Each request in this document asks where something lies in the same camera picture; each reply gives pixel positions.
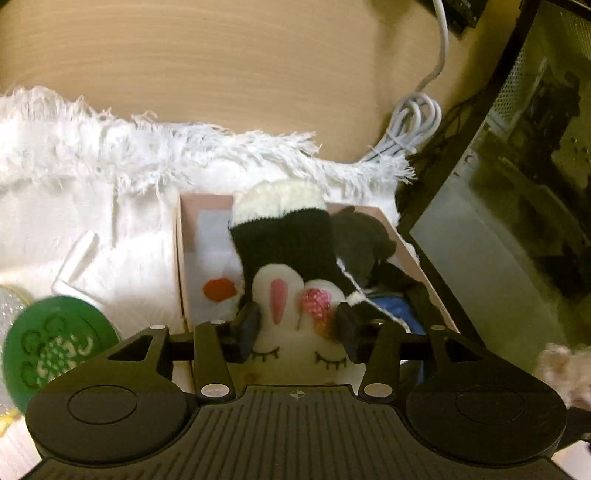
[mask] green round object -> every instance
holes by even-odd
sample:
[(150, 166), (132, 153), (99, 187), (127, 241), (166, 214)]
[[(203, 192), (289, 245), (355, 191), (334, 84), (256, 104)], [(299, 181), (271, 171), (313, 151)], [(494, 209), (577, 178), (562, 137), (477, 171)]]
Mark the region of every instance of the green round object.
[(31, 397), (47, 383), (117, 343), (113, 326), (85, 301), (39, 300), (18, 316), (4, 341), (8, 393), (25, 413)]

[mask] pink inner ear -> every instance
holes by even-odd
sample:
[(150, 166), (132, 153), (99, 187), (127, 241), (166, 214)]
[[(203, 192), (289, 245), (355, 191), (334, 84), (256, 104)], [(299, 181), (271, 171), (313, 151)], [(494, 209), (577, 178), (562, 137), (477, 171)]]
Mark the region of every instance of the pink inner ear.
[(287, 302), (287, 283), (281, 278), (276, 278), (271, 282), (271, 314), (273, 315), (273, 323), (279, 325), (285, 310), (285, 303)]

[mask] yellow object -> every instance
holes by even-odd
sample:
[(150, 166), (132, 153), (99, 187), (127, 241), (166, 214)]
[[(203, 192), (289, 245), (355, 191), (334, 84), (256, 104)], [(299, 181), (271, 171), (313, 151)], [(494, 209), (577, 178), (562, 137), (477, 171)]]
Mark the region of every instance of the yellow object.
[(8, 413), (0, 416), (0, 438), (4, 437), (4, 434), (8, 431), (10, 425), (12, 425), (20, 416), (20, 412), (13, 408)]

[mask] wooden table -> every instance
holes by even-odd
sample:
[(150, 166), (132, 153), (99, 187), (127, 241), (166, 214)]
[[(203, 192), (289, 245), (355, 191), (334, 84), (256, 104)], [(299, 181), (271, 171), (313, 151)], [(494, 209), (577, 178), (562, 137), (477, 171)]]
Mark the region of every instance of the wooden table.
[[(427, 92), (444, 108), (489, 79), (520, 0), (490, 1), (453, 37)], [(10, 0), (0, 87), (44, 85), (95, 109), (236, 131), (316, 131), (354, 161), (434, 66), (437, 22), (414, 0)]]

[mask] white cable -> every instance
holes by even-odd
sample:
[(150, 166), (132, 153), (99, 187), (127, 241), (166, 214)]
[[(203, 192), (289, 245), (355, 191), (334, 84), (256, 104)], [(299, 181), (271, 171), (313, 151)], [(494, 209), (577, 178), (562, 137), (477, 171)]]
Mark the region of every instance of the white cable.
[(423, 93), (423, 89), (443, 71), (449, 51), (449, 32), (443, 3), (441, 0), (433, 0), (433, 5), (439, 24), (440, 37), (437, 65), (418, 84), (413, 93), (405, 95), (396, 104), (386, 133), (361, 161), (375, 158), (379, 160), (383, 155), (400, 158), (406, 157), (407, 154), (415, 154), (417, 147), (431, 138), (441, 124), (441, 107), (435, 100)]

